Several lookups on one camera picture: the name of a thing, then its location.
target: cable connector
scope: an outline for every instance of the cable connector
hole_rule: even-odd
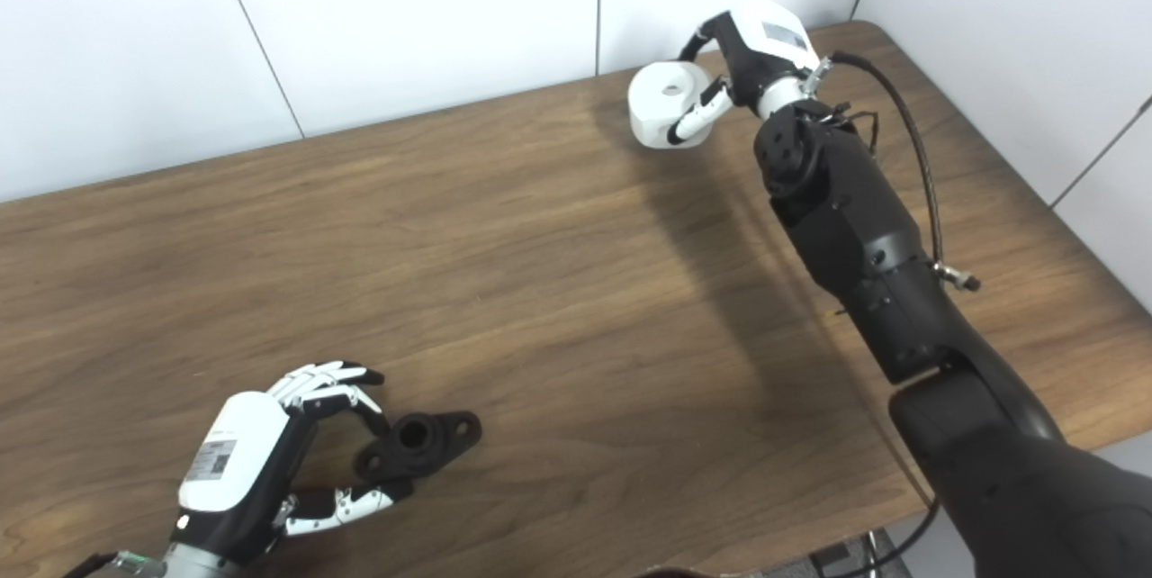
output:
[[[168,573],[168,565],[164,562],[126,550],[116,552],[116,557],[108,564],[141,578],[161,578]]]
[[[825,58],[818,66],[816,66],[816,69],[812,69],[812,73],[804,78],[804,82],[799,85],[799,91],[802,91],[804,96],[814,97],[816,89],[820,86],[820,81],[824,81],[824,76],[827,73],[831,73],[831,70],[832,59]]]
[[[946,280],[948,283],[953,283],[953,286],[956,287],[956,290],[976,291],[980,288],[980,280],[976,279],[976,275],[972,273],[958,271],[956,267],[946,266],[940,261],[934,263],[932,269],[938,277]]]

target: black cable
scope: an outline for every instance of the black cable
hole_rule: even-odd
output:
[[[920,163],[920,177],[924,180],[924,195],[929,201],[929,222],[932,229],[932,258],[938,263],[943,261],[943,234],[940,234],[940,210],[935,200],[935,184],[932,183],[932,168],[929,167],[929,154],[924,149],[924,139],[920,138],[920,131],[916,128],[916,122],[912,120],[911,111],[908,109],[908,104],[904,102],[904,99],[896,91],[896,85],[893,85],[892,81],[888,81],[888,77],[867,59],[846,52],[833,52],[828,59],[835,64],[850,64],[856,67],[856,69],[863,69],[865,73],[871,74],[884,86],[885,91],[888,92],[892,101],[896,104],[896,109],[900,112],[900,117],[904,121],[908,136],[912,139],[916,159]]]
[[[91,554],[86,561],[74,566],[69,573],[62,575],[61,578],[84,578],[104,569],[105,565],[115,558],[116,554]]]
[[[910,549],[923,535],[929,526],[932,526],[932,522],[935,520],[937,514],[940,512],[940,500],[932,500],[932,504],[929,507],[927,515],[920,520],[912,534],[908,537],[907,540],[900,543],[896,548],[892,549],[887,554],[876,558],[876,561],[865,563],[859,569],[854,569],[847,573],[836,573],[835,576],[826,576],[825,578],[856,578],[857,576],[863,576],[870,571],[880,569],[885,564],[896,560],[897,557],[904,555],[904,552]]]
[[[867,154],[876,157],[876,143],[880,139],[880,113],[879,112],[857,112],[848,117],[844,117],[844,122],[855,122],[856,119],[869,117],[872,120],[872,138],[869,138],[867,143]]]

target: metal connector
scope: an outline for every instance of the metal connector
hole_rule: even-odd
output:
[[[958,271],[956,267],[946,266],[943,263],[939,261],[937,261],[932,268],[938,277],[946,280],[948,283],[953,283],[956,290],[976,291],[980,288],[980,280],[976,279],[976,275],[972,273]]]
[[[108,564],[141,578],[161,578],[168,573],[168,565],[164,562],[126,550],[116,552],[116,557]]]
[[[816,66],[816,69],[812,69],[812,73],[804,78],[804,82],[799,85],[799,91],[802,91],[804,96],[816,96],[816,89],[820,86],[820,81],[824,81],[824,76],[827,75],[831,69],[832,60],[825,58],[818,66]]]
[[[288,522],[288,516],[296,510],[300,505],[300,497],[296,495],[288,495],[285,501],[280,502],[280,509],[276,510],[276,515],[272,516],[272,527],[280,528]]]

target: wooden table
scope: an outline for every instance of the wooden table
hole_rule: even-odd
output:
[[[1152,328],[1053,213],[870,24],[927,140],[963,309],[1075,443],[1152,427]],[[704,64],[717,69],[708,54]],[[473,410],[477,448],[389,512],[258,576],[740,572],[923,508],[890,389],[766,208],[757,121],[635,146],[630,73],[0,205],[0,573],[160,553],[222,402],[306,362],[388,378],[391,415]],[[880,109],[880,159],[923,218]],[[302,479],[351,479],[325,423]]]

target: label sticker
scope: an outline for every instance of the label sticker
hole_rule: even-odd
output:
[[[804,38],[799,33],[793,31],[789,28],[781,26],[780,24],[773,24],[771,22],[760,22],[764,24],[764,35],[772,38],[773,40],[780,40],[782,44],[789,44],[798,48],[808,48],[808,44],[804,44]]]
[[[223,476],[223,469],[228,467],[228,459],[236,447],[236,440],[232,441],[205,441],[200,450],[192,459],[192,467],[188,469],[185,481],[217,481]]]

